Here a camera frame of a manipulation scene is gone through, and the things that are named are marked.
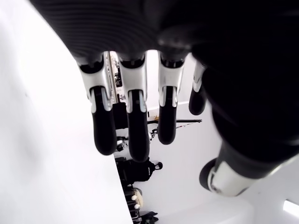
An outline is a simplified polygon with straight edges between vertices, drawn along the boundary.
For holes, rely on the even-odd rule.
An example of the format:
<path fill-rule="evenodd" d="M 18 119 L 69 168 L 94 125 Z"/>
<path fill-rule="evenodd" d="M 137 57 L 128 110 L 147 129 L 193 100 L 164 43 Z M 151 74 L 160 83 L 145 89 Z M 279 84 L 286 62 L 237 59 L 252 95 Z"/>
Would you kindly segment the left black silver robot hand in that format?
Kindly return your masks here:
<path fill-rule="evenodd" d="M 92 104 L 94 142 L 116 148 L 104 52 L 119 58 L 129 149 L 149 156 L 146 52 L 159 55 L 158 138 L 171 144 L 187 54 L 196 59 L 189 110 L 210 102 L 222 137 L 202 187 L 238 196 L 299 153 L 299 3 L 296 0 L 34 0 L 76 60 Z"/>

